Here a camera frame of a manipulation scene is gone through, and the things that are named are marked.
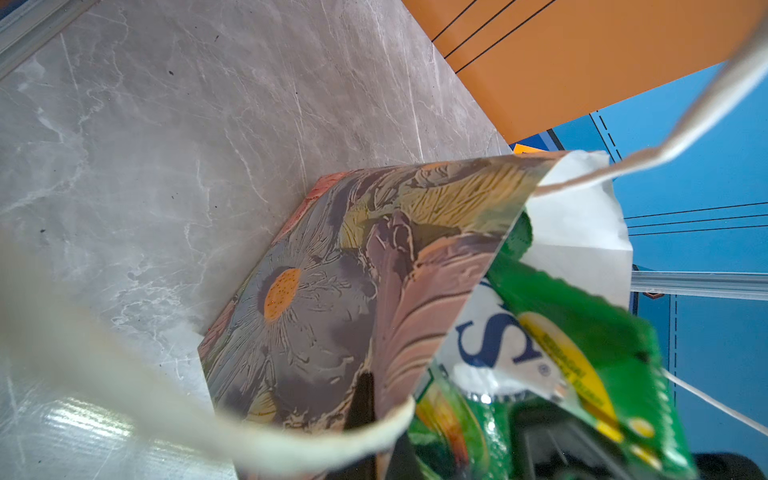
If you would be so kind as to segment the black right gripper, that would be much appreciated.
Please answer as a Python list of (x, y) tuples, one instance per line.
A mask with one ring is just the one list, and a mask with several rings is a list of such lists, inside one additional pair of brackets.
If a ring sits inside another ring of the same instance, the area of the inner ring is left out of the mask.
[[(673, 428), (687, 449), (682, 426), (672, 411)], [(544, 401), (514, 406), (509, 414), (513, 479), (765, 479), (746, 456), (693, 453), (693, 478), (674, 478), (598, 433), (585, 421)]]

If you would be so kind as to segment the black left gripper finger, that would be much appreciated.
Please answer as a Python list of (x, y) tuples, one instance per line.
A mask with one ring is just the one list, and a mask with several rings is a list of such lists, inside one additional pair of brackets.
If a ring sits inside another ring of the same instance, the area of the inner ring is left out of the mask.
[[(364, 373), (357, 381), (343, 430), (367, 426), (374, 420), (373, 376), (371, 373)], [(422, 479), (423, 474), (408, 435), (404, 433), (390, 452), (367, 456), (343, 468), (341, 478), (348, 480)]]

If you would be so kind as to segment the green pea snack bag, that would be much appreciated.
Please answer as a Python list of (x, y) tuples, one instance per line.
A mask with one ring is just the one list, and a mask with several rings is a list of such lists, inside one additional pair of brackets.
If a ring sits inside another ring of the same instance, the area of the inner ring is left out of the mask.
[(693, 478), (652, 325), (525, 265), (532, 240), (522, 216), (427, 371), (408, 430), (423, 479), (513, 479), (509, 414), (533, 401)]

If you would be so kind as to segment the white paper bag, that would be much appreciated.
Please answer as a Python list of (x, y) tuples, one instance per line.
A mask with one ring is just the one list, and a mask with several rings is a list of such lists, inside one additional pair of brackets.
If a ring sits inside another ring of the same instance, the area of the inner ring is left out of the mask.
[[(559, 212), (552, 196), (671, 162), (766, 74), (760, 23), (660, 145), (615, 163), (536, 152), (321, 178), (200, 345), (213, 410), (126, 351), (9, 241), (1, 347), (247, 478), (342, 479), (408, 435), (434, 357), (520, 217), (534, 240), (535, 220)], [(364, 373), (375, 420), (344, 431)]]

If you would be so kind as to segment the aluminium corner post right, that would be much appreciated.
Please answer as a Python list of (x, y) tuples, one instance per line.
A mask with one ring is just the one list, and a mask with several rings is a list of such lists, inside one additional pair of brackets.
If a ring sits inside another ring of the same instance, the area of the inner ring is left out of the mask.
[(631, 292), (767, 300), (766, 273), (633, 271)]

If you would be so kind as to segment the aluminium corner post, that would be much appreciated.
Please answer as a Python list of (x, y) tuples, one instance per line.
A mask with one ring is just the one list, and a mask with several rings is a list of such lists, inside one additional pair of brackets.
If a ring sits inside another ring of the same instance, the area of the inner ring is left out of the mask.
[(633, 271), (631, 292), (767, 300), (766, 273)]
[(96, 3), (96, 0), (2, 1), (1, 78)]

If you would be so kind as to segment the aluminium corner post left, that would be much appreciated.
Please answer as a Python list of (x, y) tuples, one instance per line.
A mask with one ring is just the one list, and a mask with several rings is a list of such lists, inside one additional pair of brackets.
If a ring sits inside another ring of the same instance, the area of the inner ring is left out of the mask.
[(96, 0), (2, 1), (1, 78), (96, 3)]

